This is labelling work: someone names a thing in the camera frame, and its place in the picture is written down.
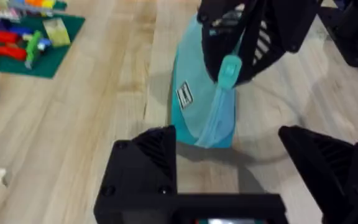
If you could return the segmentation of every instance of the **teal strap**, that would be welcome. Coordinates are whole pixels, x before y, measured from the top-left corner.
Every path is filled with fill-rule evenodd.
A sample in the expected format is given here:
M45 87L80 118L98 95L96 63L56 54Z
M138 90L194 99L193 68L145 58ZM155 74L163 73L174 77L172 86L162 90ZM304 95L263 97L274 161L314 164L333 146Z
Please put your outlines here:
M230 90L236 84L242 66L241 59L236 55L227 55L223 58L218 76L218 87Z

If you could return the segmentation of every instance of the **wooden floor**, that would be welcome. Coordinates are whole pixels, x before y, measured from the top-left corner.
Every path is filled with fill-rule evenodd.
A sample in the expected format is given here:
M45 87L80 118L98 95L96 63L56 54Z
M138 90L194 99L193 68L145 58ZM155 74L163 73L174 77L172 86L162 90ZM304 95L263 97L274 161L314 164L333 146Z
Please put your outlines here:
M0 224L96 223L111 146L167 123L177 43L199 0L70 0L86 22L53 80L0 73ZM358 70L319 19L299 53L238 89L233 149L178 146L181 192L280 193L290 223L321 214L278 136L299 124L358 141Z

